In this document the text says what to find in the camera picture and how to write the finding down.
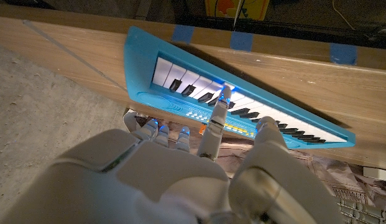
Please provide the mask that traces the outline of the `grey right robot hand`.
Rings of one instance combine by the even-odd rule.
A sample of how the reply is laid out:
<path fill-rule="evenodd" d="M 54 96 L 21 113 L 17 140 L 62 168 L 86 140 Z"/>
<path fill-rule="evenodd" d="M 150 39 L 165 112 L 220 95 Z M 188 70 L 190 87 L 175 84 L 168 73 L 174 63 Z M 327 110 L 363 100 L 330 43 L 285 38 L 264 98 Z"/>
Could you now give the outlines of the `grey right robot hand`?
<path fill-rule="evenodd" d="M 276 121 L 259 120 L 233 177 L 216 163 L 231 91 L 222 90 L 197 154 L 175 149 L 156 120 L 111 129 L 57 157 L 3 223 L 341 223 L 323 183 L 288 153 Z"/>

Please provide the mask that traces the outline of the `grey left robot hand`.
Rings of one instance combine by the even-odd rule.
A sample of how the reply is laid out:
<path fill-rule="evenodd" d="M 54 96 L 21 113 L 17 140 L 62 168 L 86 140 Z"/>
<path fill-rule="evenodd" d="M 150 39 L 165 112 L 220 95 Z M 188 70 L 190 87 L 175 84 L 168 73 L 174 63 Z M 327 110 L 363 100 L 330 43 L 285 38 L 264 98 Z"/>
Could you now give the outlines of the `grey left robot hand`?
<path fill-rule="evenodd" d="M 386 224 L 386 210 L 341 198 L 336 203 L 347 224 Z"/>

